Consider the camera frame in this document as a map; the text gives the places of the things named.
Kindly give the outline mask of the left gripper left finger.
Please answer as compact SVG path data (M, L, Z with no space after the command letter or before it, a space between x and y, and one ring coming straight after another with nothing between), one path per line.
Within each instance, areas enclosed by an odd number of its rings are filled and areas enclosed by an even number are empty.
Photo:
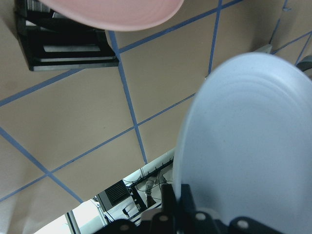
M171 184L161 186L161 199L163 212L173 214L176 207L176 196Z

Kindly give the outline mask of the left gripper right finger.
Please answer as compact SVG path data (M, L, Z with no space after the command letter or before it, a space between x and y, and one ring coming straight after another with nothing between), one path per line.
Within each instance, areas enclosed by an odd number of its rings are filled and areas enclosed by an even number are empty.
M196 211L195 202L189 184L181 185L180 207L184 215L189 215Z

